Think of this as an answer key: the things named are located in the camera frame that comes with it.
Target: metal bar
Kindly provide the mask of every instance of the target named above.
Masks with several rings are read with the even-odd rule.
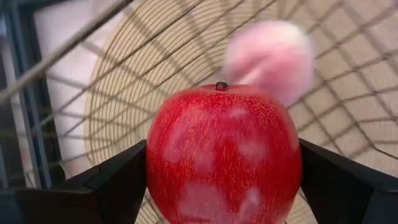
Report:
[[[314,19],[316,19],[316,17],[317,17],[317,12],[316,12],[316,10],[314,10],[313,8],[311,8],[308,4],[305,4],[305,6],[306,6],[306,9],[307,9],[308,13],[309,13]],[[321,32],[322,32],[331,42],[336,42],[336,37],[333,35],[333,33],[332,33],[325,25],[324,25],[324,26],[321,26],[321,27],[320,27],[320,30],[321,30]],[[357,65],[356,63],[354,63],[353,59],[346,53],[346,51],[345,51],[342,47],[339,47],[339,48],[337,48],[336,50],[337,50],[338,53],[341,55],[341,57],[342,57],[343,59],[346,60],[347,64],[348,64],[351,68],[355,69],[355,68],[358,67],[358,65]],[[374,90],[373,87],[366,81],[366,79],[363,77],[362,71],[360,71],[359,69],[355,69],[355,73],[358,74],[360,80],[365,84],[365,86],[367,87],[368,91],[371,92],[371,93],[374,93],[375,90]],[[351,121],[354,123],[354,125],[358,128],[359,132],[362,134],[362,136],[365,138],[365,140],[367,140],[367,142],[368,142],[368,144],[369,144],[369,147],[373,148],[373,149],[376,150],[377,152],[381,152],[381,153],[383,153],[383,154],[385,154],[385,155],[387,155],[387,156],[389,156],[389,157],[391,157],[391,158],[394,158],[394,159],[397,159],[397,160],[398,160],[397,157],[395,157],[395,156],[393,156],[393,155],[391,155],[391,154],[389,154],[389,153],[387,153],[387,152],[384,152],[384,151],[378,149],[378,148],[374,145],[374,143],[371,141],[371,139],[370,139],[370,137],[368,136],[368,134],[362,129],[362,127],[359,125],[359,123],[355,120],[355,117],[349,112],[349,110],[348,110],[348,108],[346,107],[346,105],[344,104],[344,102],[341,101],[341,100],[338,98],[338,95],[337,95],[336,91],[335,91],[327,82],[325,82],[325,87],[326,87],[326,88],[332,93],[332,95],[340,102],[341,108],[344,109],[344,111],[346,112],[346,114],[348,115],[348,117],[350,118],[350,120],[351,120]],[[381,103],[381,106],[384,108],[384,110],[386,111],[386,113],[387,113],[390,117],[392,117],[391,113],[389,113],[390,111],[387,110],[387,109],[384,107],[384,105],[383,105],[382,103]]]
[[[218,22],[222,17],[224,17],[225,14],[231,12],[233,9],[235,9],[236,7],[238,7],[240,4],[242,4],[244,1],[240,0],[239,2],[237,2],[235,5],[233,5],[231,8],[227,9],[224,13],[222,13],[221,15],[219,15],[218,17],[216,17],[215,19],[211,20],[211,22],[209,24],[207,24],[204,28],[202,28],[201,30],[199,30],[198,34],[201,34],[202,32],[204,32],[207,28],[209,28],[211,25],[215,24],[216,22]],[[186,10],[182,15],[185,15],[186,13],[188,13],[190,10]],[[179,20],[181,18],[181,16],[178,16],[173,22],[171,22],[171,24],[173,24],[174,22],[176,22],[177,20]],[[192,41],[194,39],[194,37],[191,37],[189,39],[187,39],[186,41],[184,41],[182,44],[180,44],[177,48],[175,48],[173,51],[171,51],[167,56],[171,56],[172,54],[174,54],[176,51],[178,51],[180,48],[182,48],[184,45],[188,44],[190,41]],[[169,75],[167,78],[165,78],[163,81],[161,81],[159,84],[157,84],[155,87],[150,88],[149,91],[147,91],[145,94],[143,94],[139,99],[135,100],[132,103],[137,103],[140,99],[146,97],[148,94],[152,93],[154,90],[157,89],[157,87],[161,86],[161,84],[165,83],[167,80],[170,80],[174,75],[178,74],[182,69],[184,69],[186,66],[188,66],[190,63],[194,62],[197,58],[199,58],[201,55],[203,54],[203,52],[201,52],[201,54],[199,54],[198,56],[196,56],[195,58],[191,59],[189,62],[185,63],[184,65],[180,66],[180,68],[178,70],[176,70],[173,74]],[[155,63],[153,66],[151,66],[151,68],[147,69],[143,74],[140,75],[140,77],[143,77],[144,75],[146,75],[147,73],[149,73],[151,70],[153,70],[156,66],[158,66],[159,64],[161,64],[164,60],[166,60],[167,57],[164,57],[161,61]],[[130,81],[125,87],[119,89],[114,95],[120,95],[124,89],[128,88],[129,85],[132,85],[136,80],[132,80]],[[102,107],[106,106],[107,103],[109,103],[110,101],[105,101],[102,105],[100,105],[99,107],[97,107],[94,111],[90,111],[90,113],[95,113],[97,110],[101,109]],[[116,120],[119,116],[121,116],[128,108],[125,108],[121,111],[118,111],[117,114],[114,115],[113,118],[111,118],[109,121],[113,122],[114,120]],[[105,126],[107,125],[107,123],[105,123],[104,125],[102,125],[101,127],[99,127],[95,132],[93,132],[92,134],[97,133],[98,131],[102,130]]]
[[[332,138],[333,139],[338,139],[338,138],[342,137],[343,135],[347,134],[348,132],[350,132],[355,127],[356,127],[355,123],[352,123],[348,127],[346,127],[345,129],[341,130],[339,133],[333,135]],[[321,142],[321,144],[319,144],[319,146],[324,147],[328,143],[329,143],[329,140],[326,140],[326,141]]]
[[[153,206],[153,203],[151,203],[151,199],[148,197],[147,194],[144,195],[145,199],[147,201],[149,201],[149,206],[150,208],[154,211],[154,213],[156,214],[157,218],[159,218],[160,223],[164,223],[164,219],[162,218],[162,215],[156,211],[155,207]]]
[[[34,7],[36,9],[42,9],[47,6],[51,6],[54,4],[62,3],[65,1],[70,1],[70,0],[7,0],[11,4],[20,4],[21,6],[28,6],[28,7]]]
[[[323,15],[319,16],[318,19],[315,20],[315,23],[310,28],[308,28],[307,34],[311,34],[313,31],[319,28],[330,16],[332,16],[340,8],[340,4],[341,3],[339,1],[332,4],[326,10],[326,12],[323,13]]]
[[[16,77],[41,59],[33,20],[33,13],[37,8],[32,2],[28,3],[28,6],[20,2],[15,3],[6,14],[7,37],[11,43]],[[38,174],[35,174],[35,180],[39,180],[36,185],[49,188],[53,183],[63,182],[65,174],[61,167],[49,170],[49,162],[61,159],[60,150],[56,140],[45,140],[43,135],[43,131],[55,132],[54,122],[52,121],[43,128],[40,126],[42,114],[39,113],[38,108],[51,108],[47,84],[45,80],[33,81],[27,88],[21,90],[20,101],[32,164],[35,168],[43,168]]]
[[[149,29],[148,25],[140,18],[138,15],[133,11],[130,7],[127,7],[125,11],[123,11],[128,17],[129,20],[136,24],[138,26],[138,30],[141,34],[145,36],[145,38],[150,39],[154,34],[152,31]],[[152,46],[156,48],[164,57],[167,57],[169,55],[168,50],[156,39],[152,40],[150,43]],[[170,62],[171,65],[173,65],[174,69],[179,69],[180,65],[177,62],[177,60],[171,55],[167,57],[167,60]],[[193,80],[189,77],[189,75],[183,71],[182,72],[184,79],[188,82],[191,83]]]
[[[117,60],[114,56],[112,56],[112,55],[110,55],[110,54],[107,54],[103,49],[101,49],[101,48],[98,47],[97,45],[91,43],[90,41],[87,41],[87,40],[86,40],[86,41],[82,42],[82,43],[81,43],[81,46],[84,47],[86,50],[89,50],[90,52],[92,52],[92,53],[96,54],[97,56],[101,57],[103,60],[105,60],[105,61],[107,61],[107,62],[110,62],[110,63],[112,63],[112,64],[115,64],[115,63],[118,62],[118,60]],[[136,71],[130,69],[130,68],[129,68],[127,65],[125,65],[125,64],[120,65],[119,68],[120,68],[121,70],[123,70],[124,72],[127,72],[127,73],[129,73],[129,74],[131,74],[131,75],[134,75],[135,77],[138,77],[138,76],[139,76],[139,74],[138,74]],[[154,86],[154,84],[153,84],[150,80],[146,80],[144,77],[141,78],[141,81],[142,81],[143,83],[145,83],[146,85],[148,85],[148,86]],[[159,92],[160,92],[161,94],[167,96],[166,91],[164,91],[164,90],[159,90]]]
[[[260,8],[260,10],[257,11],[257,13],[255,13],[254,15],[252,15],[250,18],[246,19],[245,21],[243,21],[242,23],[240,23],[240,25],[236,26],[233,30],[231,30],[231,32],[228,32],[226,35],[224,35],[220,40],[216,41],[215,43],[213,43],[211,46],[209,46],[209,49],[216,46],[218,43],[220,43],[222,40],[224,40],[225,38],[229,37],[233,32],[235,32],[236,30],[238,30],[240,27],[242,27],[243,25],[245,25],[247,22],[251,21],[252,19],[254,19],[260,12],[262,12],[263,10],[267,9],[268,7],[270,7],[271,5],[273,5],[276,2],[276,0],[273,0],[271,2],[269,2],[268,4],[266,4],[264,7]],[[232,11],[234,8],[238,7],[240,4],[242,3],[242,1],[236,3],[234,6],[232,6],[231,8],[229,8],[226,12]],[[217,18],[215,18],[215,20],[213,20],[212,22],[216,22],[219,19],[221,19],[225,14],[227,14],[226,12],[222,13],[220,16],[218,16]],[[184,66],[187,66],[188,64],[192,63],[194,60],[196,60],[195,58],[191,59],[191,61],[187,62]],[[163,82],[166,82],[169,78],[171,78],[173,75],[177,74],[178,71],[176,71],[175,73],[171,74],[169,77],[167,77]],[[121,115],[123,113],[123,110],[120,111],[118,114],[114,115],[114,117],[110,120],[115,120],[119,115]],[[151,114],[150,116],[148,116],[145,120],[141,121],[139,124],[137,124],[134,128],[131,128],[127,131],[126,134],[122,135],[120,138],[118,138],[117,140],[115,140],[115,142],[118,142],[122,139],[124,139],[130,131],[135,131],[139,126],[143,125],[146,121],[150,120],[153,115],[155,114]]]
[[[221,0],[220,2],[221,7],[223,7],[224,9],[229,8],[229,0]],[[224,16],[224,20],[225,20],[225,26],[228,30],[228,32],[230,32],[232,30],[232,24],[233,24],[233,17],[230,13],[228,13],[227,15]]]
[[[62,83],[62,84],[64,84],[64,85],[72,86],[72,87],[77,88],[77,89],[84,89],[84,88],[86,88],[86,85],[84,85],[84,84],[82,84],[82,83],[78,83],[78,82],[76,82],[76,81],[73,81],[73,80],[70,80],[70,79],[67,79],[67,78],[63,78],[63,77],[60,77],[60,76],[56,76],[56,75],[48,74],[48,75],[47,75],[47,79],[49,79],[49,80],[54,80],[54,81],[59,82],[59,83]],[[92,94],[101,95],[101,96],[104,96],[104,97],[107,97],[107,98],[113,98],[112,95],[110,95],[109,93],[107,93],[107,92],[105,92],[105,91],[101,91],[101,90],[90,90],[90,92],[91,92]],[[116,101],[116,102],[118,102],[118,103],[125,104],[126,106],[130,106],[130,107],[132,107],[132,108],[134,108],[134,109],[137,109],[137,110],[139,110],[139,111],[142,111],[142,112],[144,112],[144,113],[150,113],[150,112],[151,112],[151,111],[148,111],[147,109],[145,109],[145,108],[143,108],[143,107],[134,105],[134,104],[130,103],[129,101],[126,101],[126,100],[124,100],[124,99],[122,99],[122,98],[116,97],[116,98],[114,98],[113,100]]]
[[[278,1],[278,12],[277,12],[278,19],[283,18],[284,14],[285,14],[285,8],[286,8],[286,0],[279,0]]]
[[[349,75],[351,73],[357,72],[358,70],[365,69],[365,68],[368,68],[370,66],[376,65],[376,64],[378,64],[378,63],[380,63],[380,62],[382,62],[384,60],[387,60],[387,58],[389,58],[389,57],[396,56],[397,54],[398,54],[398,50],[396,50],[396,49],[392,50],[390,52],[386,52],[386,53],[384,53],[382,55],[379,55],[376,58],[372,58],[371,60],[368,60],[368,61],[362,63],[361,65],[358,65],[358,66],[355,66],[353,68],[350,68],[349,70],[340,72],[339,74],[335,75],[332,78],[324,79],[321,82],[321,84],[313,87],[311,90],[309,90],[308,92],[304,93],[300,97],[300,99],[303,100],[304,98],[314,94],[316,91],[318,91],[321,88],[323,88],[326,85],[326,83],[328,83],[328,82],[331,82],[333,80],[337,80],[339,78],[345,77],[345,76],[347,76],[347,75]],[[356,100],[357,98],[363,98],[363,97],[366,97],[366,96],[373,95],[373,93],[387,93],[387,92],[390,92],[390,91],[396,91],[397,88],[398,88],[398,86],[394,86],[394,87],[388,87],[388,88],[385,88],[385,89],[382,89],[382,90],[377,90],[377,91],[375,90],[372,93],[367,93],[367,94],[364,94],[364,95],[361,95],[361,96],[355,96],[355,97],[352,97],[352,98],[343,99],[343,101],[346,102],[346,101],[350,101],[350,100]],[[295,105],[297,105],[299,103],[300,103],[300,100],[298,100],[298,101],[292,103],[291,105],[289,105],[287,107],[287,109],[290,109],[290,108],[292,108],[293,106],[295,106]]]
[[[303,101],[303,105],[304,107],[311,113],[311,115],[316,118],[317,114],[314,112],[314,110],[311,108],[311,106],[306,102]],[[338,105],[335,105],[333,107],[333,109],[337,109],[339,108]],[[319,119],[315,120],[316,123],[318,123],[320,129],[323,131],[323,133],[327,136],[328,140],[333,144],[333,146],[336,147],[337,151],[341,154],[344,155],[343,151],[340,149],[339,145],[337,145],[337,143],[333,140],[333,137],[331,136],[331,134],[328,132],[328,130],[326,129],[326,127],[322,124],[322,122]]]
[[[4,154],[1,145],[0,145],[0,182],[2,188],[4,189],[8,188],[6,163],[4,161]]]
[[[366,21],[352,7],[350,7],[347,3],[342,4],[342,6],[344,6],[343,10],[346,12],[346,15],[357,27],[360,27],[362,31],[361,33],[364,35],[371,47],[377,50],[380,54],[388,51],[388,46],[380,43],[377,40],[377,37],[370,30],[361,28],[362,24]],[[388,7],[387,10],[384,10],[382,13],[385,13],[386,16],[391,17],[398,11],[397,9],[398,8],[395,5],[391,5],[391,7]],[[393,58],[386,60],[386,63],[394,71],[394,74],[398,76],[398,63]]]
[[[180,6],[181,10],[185,11],[188,9],[188,3],[186,0],[177,0],[177,4]],[[199,48],[203,51],[203,49],[206,49],[206,43],[203,40],[202,34],[199,32],[199,27],[197,23],[194,20],[194,17],[192,15],[192,12],[189,12],[187,14],[187,22],[190,24],[190,30],[193,34],[197,34],[197,38],[195,41],[197,42]],[[206,58],[206,62],[208,63],[208,66],[214,70],[216,68],[216,65],[213,61],[213,59],[210,57],[210,55],[207,52],[203,51],[203,57]]]
[[[10,133],[9,131],[0,131],[0,138],[8,138],[8,139],[17,139],[17,138],[28,138],[23,132],[18,132],[17,134]],[[95,141],[112,141],[108,138],[94,138],[90,136],[82,136],[82,135],[68,135],[68,136],[60,136],[56,133],[45,133],[43,132],[43,138],[45,139],[76,139],[76,140],[95,140]]]
[[[224,13],[222,13],[222,14],[220,14],[218,17],[214,18],[208,25],[206,25],[204,28],[202,28],[198,33],[200,34],[200,33],[204,32],[204,30],[206,30],[206,29],[209,28],[211,25],[213,25],[214,23],[216,23],[217,21],[219,21],[221,18],[223,18],[225,15],[227,15],[227,14],[228,14],[229,12],[231,12],[233,9],[237,8],[237,7],[238,7],[240,4],[242,4],[242,3],[243,3],[243,1],[239,1],[239,2],[237,2],[235,5],[233,5],[233,6],[231,6],[230,8],[228,8]],[[207,48],[207,50],[208,50],[208,49],[211,49],[211,48],[214,47],[214,46],[216,46],[217,43],[221,42],[223,39],[229,37],[235,30],[237,30],[238,28],[240,28],[241,26],[243,26],[245,23],[247,23],[248,21],[250,21],[250,20],[252,20],[253,18],[255,18],[261,11],[265,10],[266,8],[268,8],[269,6],[271,6],[271,5],[274,4],[274,3],[275,3],[275,0],[271,1],[270,3],[268,3],[267,5],[265,5],[264,7],[260,8],[260,10],[258,10],[257,13],[255,13],[253,16],[251,16],[248,20],[244,21],[244,22],[243,22],[242,24],[240,24],[239,26],[235,27],[234,30],[232,30],[231,32],[229,32],[229,33],[228,33],[227,35],[225,35],[223,38],[221,38],[220,40],[218,40],[218,41],[216,41],[215,43],[213,43],[211,46],[209,46],[209,47]],[[186,40],[184,43],[181,44],[180,47],[184,46],[185,44],[187,44],[188,42],[190,42],[192,39],[193,39],[193,37],[190,38],[190,39],[188,39],[188,40]],[[176,49],[175,49],[173,52],[171,52],[170,54],[173,54],[173,53],[176,52],[177,50],[178,50],[178,48],[176,48]],[[197,58],[199,58],[202,54],[203,54],[203,52],[200,53],[199,55],[197,55],[196,57],[192,58],[192,59],[191,59],[189,62],[187,62],[186,64],[182,65],[182,66],[181,66],[181,69],[185,68],[185,67],[188,66],[190,63],[194,62],[194,61],[195,61]],[[154,67],[155,67],[155,65],[152,66],[150,69],[148,69],[146,72],[144,72],[144,73],[142,74],[142,76],[144,76],[147,72],[151,71]],[[169,79],[172,78],[174,75],[176,75],[180,70],[175,71],[173,74],[171,74],[170,76],[168,76],[165,80],[163,80],[162,82],[160,82],[157,86],[160,86],[161,84],[165,83],[167,80],[169,80]],[[145,94],[143,94],[143,95],[141,96],[141,98],[143,98],[143,97],[147,96],[148,94],[152,93],[154,90],[155,90],[155,88],[151,88],[149,91],[147,91]],[[116,94],[120,94],[122,91],[123,91],[123,89],[120,89]],[[121,116],[125,111],[126,111],[126,109],[123,109],[123,110],[119,111],[119,112],[118,112],[117,114],[115,114],[114,117],[111,118],[109,121],[112,122],[112,121],[116,120],[116,119],[117,119],[119,116]],[[99,127],[94,133],[97,133],[98,131],[100,131],[101,129],[103,129],[105,126],[106,126],[106,124],[102,125],[102,126]]]
[[[21,110],[22,109],[21,105],[18,104],[18,103],[11,103],[11,105],[12,105],[13,108],[15,108],[17,110]],[[52,110],[50,108],[39,108],[39,113],[42,113],[42,114],[49,114],[49,113],[51,113],[51,111]],[[86,117],[85,114],[80,114],[80,113],[76,113],[76,112],[72,112],[72,111],[62,111],[58,115],[59,116],[64,116],[64,117],[69,117],[69,118],[75,118],[75,119],[83,119],[83,118]],[[88,120],[89,121],[96,121],[96,122],[100,122],[100,123],[107,122],[107,119],[94,117],[94,116],[89,116]],[[112,125],[125,127],[125,128],[131,127],[131,125],[124,124],[124,123],[121,123],[121,122],[113,122]]]
[[[306,9],[308,11],[308,13],[314,18],[316,19],[317,17],[317,11],[310,7],[309,4],[306,4]],[[321,32],[326,36],[327,39],[329,39],[331,42],[337,42],[337,38],[336,36],[332,33],[332,31],[330,31],[326,25],[323,25],[320,27]],[[349,53],[342,47],[342,46],[337,46],[336,48],[337,52],[341,55],[341,57],[346,61],[346,63],[351,67],[351,68],[355,68],[357,67],[357,63],[354,61],[354,59],[349,55]],[[364,86],[366,87],[366,89],[368,90],[368,92],[374,92],[375,89],[373,88],[373,86],[365,79],[364,74],[362,71],[357,70],[355,71],[355,73],[358,75],[358,78],[362,81],[362,83],[364,84]],[[381,99],[381,97],[379,95],[374,95],[375,99],[377,99],[377,102],[379,103],[379,105],[383,108],[383,110],[390,116],[390,118],[396,123],[398,124],[398,119],[394,119],[394,114],[391,111],[391,109],[388,107],[388,105],[386,105],[386,103]]]
[[[193,5],[189,10],[193,10],[197,5]],[[165,27],[161,28],[161,30],[159,30],[158,32],[156,32],[151,38],[147,39],[146,41],[144,41],[140,46],[138,46],[137,48],[135,48],[132,52],[128,53],[125,57],[123,57],[122,59],[120,59],[119,61],[117,61],[117,63],[114,63],[114,65],[107,69],[105,72],[103,72],[103,74],[99,77],[97,77],[95,80],[93,80],[85,89],[83,89],[81,92],[79,92],[78,94],[76,94],[74,97],[70,98],[66,103],[64,103],[61,107],[57,108],[56,110],[54,110],[54,112],[50,115],[48,115],[45,119],[43,119],[42,124],[45,124],[47,122],[49,122],[50,120],[52,120],[55,116],[55,114],[59,113],[60,111],[64,110],[67,106],[69,106],[70,104],[72,104],[77,98],[79,98],[82,94],[84,94],[85,91],[87,91],[89,88],[91,88],[91,86],[94,86],[96,83],[98,83],[102,78],[104,78],[105,76],[109,75],[113,70],[117,69],[120,65],[122,65],[126,60],[128,60],[131,56],[133,56],[135,53],[137,53],[140,49],[142,49],[143,47],[145,47],[148,43],[150,43],[151,41],[153,41],[156,37],[158,37],[161,33],[163,33],[164,31],[166,31],[172,24],[176,23],[178,20],[180,20],[186,13],[188,13],[188,11],[184,12],[183,14],[179,15],[177,18],[175,18],[172,22],[170,22],[169,24],[167,24]],[[149,68],[148,70],[146,70],[143,74],[141,74],[139,77],[135,77],[135,79],[133,79],[133,81],[129,82],[125,87],[121,88],[118,92],[116,92],[113,97],[117,97],[118,95],[120,95],[126,88],[129,88],[130,85],[132,85],[137,79],[140,79],[142,77],[144,77],[146,74],[148,74],[151,70],[153,70],[156,66],[160,65],[164,60],[167,60],[167,57],[171,56],[173,53],[175,53],[178,50],[178,48],[176,50],[173,50],[171,53],[169,53],[168,55],[164,56],[163,59],[157,63],[155,63],[153,66],[151,66],[151,68]],[[91,113],[95,113],[98,110],[100,110],[102,107],[106,106],[109,102],[112,101],[112,98],[109,100],[106,100],[102,105],[100,105],[99,107],[97,107],[94,111],[90,111]]]
[[[356,36],[360,35],[362,33],[363,29],[366,29],[368,27],[371,26],[375,26],[378,23],[384,21],[385,19],[387,19],[388,17],[390,17],[392,15],[392,10],[391,8],[387,8],[385,10],[383,10],[382,12],[380,12],[378,15],[374,16],[372,19],[364,22],[361,24],[360,27],[355,28],[355,30],[351,31],[349,34],[347,34],[345,37],[341,38],[339,41],[335,42],[330,48],[324,50],[323,52],[319,53],[315,59],[319,60],[321,59],[323,56],[325,56],[326,54],[334,51],[337,47],[349,42],[350,40],[352,40],[353,38],[355,38]],[[334,12],[330,12],[329,15],[327,15],[328,17],[330,17]],[[322,20],[321,17],[317,20],[317,22],[315,23],[315,25],[311,28],[309,28],[309,30],[307,31],[308,34],[310,34],[311,32],[313,32],[317,27],[320,27],[322,24]]]
[[[285,20],[291,19],[293,15],[297,12],[297,10],[300,8],[300,6],[303,5],[305,0],[297,0],[296,3],[294,4],[293,8],[286,14],[284,17]]]
[[[31,83],[33,80],[44,76],[46,69],[50,68],[56,62],[58,62],[63,56],[69,51],[75,48],[82,40],[90,36],[103,24],[108,22],[112,17],[119,13],[124,7],[130,4],[133,0],[120,0],[112,4],[111,7],[107,8],[101,13],[96,20],[89,22],[86,26],[81,28],[75,35],[73,35],[68,41],[66,41],[60,48],[54,51],[50,56],[44,58],[42,61],[34,65],[31,69],[26,71],[21,78],[16,81],[15,84],[9,88],[0,91],[0,103],[4,103],[7,98],[17,93],[21,88]]]

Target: red apple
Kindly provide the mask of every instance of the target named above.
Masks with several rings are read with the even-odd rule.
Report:
[[[147,185],[170,223],[283,223],[302,180],[286,109],[249,85],[182,90],[160,107]]]

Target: wire cage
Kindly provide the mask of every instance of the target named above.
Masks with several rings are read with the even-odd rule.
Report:
[[[42,49],[42,60],[34,51],[15,57],[33,43],[7,12],[16,78],[0,81],[2,186],[50,188],[145,139],[168,96],[224,79],[235,32],[275,19],[298,24],[315,43],[313,86],[288,107],[299,136],[398,177],[397,10],[395,0],[122,0],[56,50]],[[98,44],[103,29],[112,32]],[[85,60],[95,66],[81,81],[71,65]],[[166,222],[149,194],[136,222]],[[301,192],[285,222],[316,223]]]

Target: apple skin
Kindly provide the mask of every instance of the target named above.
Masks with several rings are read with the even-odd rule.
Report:
[[[299,138],[266,92],[199,86],[160,107],[146,171],[170,223],[283,223],[302,180]]]

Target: metal frame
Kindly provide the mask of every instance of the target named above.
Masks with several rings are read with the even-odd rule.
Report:
[[[0,62],[0,89],[6,87],[6,73],[4,71],[3,62]],[[10,102],[0,108],[0,114],[0,133],[12,133],[17,136],[14,113]],[[11,178],[16,174],[24,172],[21,154],[19,152],[17,138],[0,136],[0,188],[25,186],[25,179],[23,176],[16,179]]]
[[[7,39],[11,46],[16,78],[21,77],[24,72],[41,60],[33,18],[34,12],[64,1],[67,0],[11,0],[3,1],[0,5],[2,7],[0,11],[6,24]],[[53,184],[65,181],[65,173],[60,166],[51,169],[48,166],[49,163],[60,161],[61,155],[56,139],[43,138],[43,131],[55,132],[54,121],[49,122],[43,128],[40,127],[40,120],[47,114],[39,112],[39,109],[51,108],[45,79],[36,80],[21,90],[19,98],[32,159],[35,185],[36,187],[50,188]]]

